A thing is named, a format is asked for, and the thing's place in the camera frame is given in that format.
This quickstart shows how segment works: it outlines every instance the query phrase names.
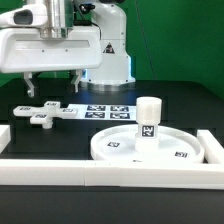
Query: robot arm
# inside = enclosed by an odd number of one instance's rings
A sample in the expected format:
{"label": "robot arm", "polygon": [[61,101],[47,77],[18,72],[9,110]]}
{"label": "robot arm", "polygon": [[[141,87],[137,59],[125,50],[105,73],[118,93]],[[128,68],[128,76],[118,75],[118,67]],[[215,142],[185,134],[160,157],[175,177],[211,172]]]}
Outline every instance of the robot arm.
{"label": "robot arm", "polygon": [[[99,68],[103,61],[104,45],[109,44],[101,39],[101,31],[105,30],[102,25],[104,24],[103,21],[108,20],[107,14],[109,16],[113,14],[112,11],[115,8],[112,8],[113,3],[123,1],[27,0],[27,5],[23,8],[0,15],[0,27],[4,28],[0,30],[0,72],[23,73],[29,86],[29,95],[33,97],[34,87],[30,81],[33,72],[79,71]],[[92,13],[92,17],[97,18],[92,20],[102,27],[74,26],[74,6],[81,11],[83,5],[93,3],[96,5],[96,10],[93,10],[95,12]],[[107,26],[107,30],[114,30],[120,26],[120,21],[116,20]],[[105,30],[103,34],[106,37],[108,32]],[[125,42],[123,39],[122,49],[124,51]],[[104,69],[99,72],[98,77],[96,72],[93,73],[97,77],[96,80],[107,79],[107,77],[101,77],[102,72]]]}

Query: white cap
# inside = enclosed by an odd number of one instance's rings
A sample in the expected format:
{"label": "white cap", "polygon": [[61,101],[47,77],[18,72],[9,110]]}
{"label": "white cap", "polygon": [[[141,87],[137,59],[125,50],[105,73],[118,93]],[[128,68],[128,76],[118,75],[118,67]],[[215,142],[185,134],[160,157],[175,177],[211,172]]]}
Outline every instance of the white cap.
{"label": "white cap", "polygon": [[137,98],[136,121],[144,125],[158,125],[161,120],[162,100],[156,97]]}

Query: white robot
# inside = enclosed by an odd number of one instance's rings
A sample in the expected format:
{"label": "white robot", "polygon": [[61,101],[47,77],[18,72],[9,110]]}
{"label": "white robot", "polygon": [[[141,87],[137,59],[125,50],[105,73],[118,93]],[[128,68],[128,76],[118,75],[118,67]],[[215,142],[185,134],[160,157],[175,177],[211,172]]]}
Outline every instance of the white robot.
{"label": "white robot", "polygon": [[[26,0],[0,15],[0,72],[22,73],[34,96],[35,72],[72,71],[72,83],[100,91],[134,86],[126,53],[123,0]],[[83,14],[91,11],[91,21]],[[81,20],[74,20],[74,15]]]}

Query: cable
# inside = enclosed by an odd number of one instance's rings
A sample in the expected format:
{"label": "cable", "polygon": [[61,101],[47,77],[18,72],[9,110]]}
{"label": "cable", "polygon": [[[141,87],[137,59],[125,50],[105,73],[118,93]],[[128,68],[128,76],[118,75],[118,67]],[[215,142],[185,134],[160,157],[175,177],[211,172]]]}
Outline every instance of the cable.
{"label": "cable", "polygon": [[150,54],[150,49],[149,49],[149,46],[148,46],[148,43],[147,43],[147,40],[146,40],[145,30],[144,30],[144,27],[142,25],[142,20],[141,20],[140,11],[139,11],[138,0],[134,0],[134,2],[135,2],[135,8],[136,8],[136,13],[137,13],[138,23],[139,23],[139,26],[141,28],[143,42],[144,42],[144,45],[145,45],[147,57],[148,57],[148,60],[149,60],[151,71],[152,71],[152,75],[153,75],[153,78],[155,80],[158,80],[157,75],[156,75],[155,70],[154,70],[153,63],[152,63],[152,56]]}

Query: white cylinder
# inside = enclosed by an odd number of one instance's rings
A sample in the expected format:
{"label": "white cylinder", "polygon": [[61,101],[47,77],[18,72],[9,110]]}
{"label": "white cylinder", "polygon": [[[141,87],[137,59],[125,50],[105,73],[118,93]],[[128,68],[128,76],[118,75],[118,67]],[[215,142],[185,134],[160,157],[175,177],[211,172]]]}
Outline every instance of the white cylinder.
{"label": "white cylinder", "polygon": [[162,100],[156,97],[137,99],[136,121],[138,133],[135,136],[135,150],[147,153],[159,146],[158,124],[161,119]]}
{"label": "white cylinder", "polygon": [[137,99],[136,121],[142,125],[158,125],[161,119],[162,100],[156,97]]}

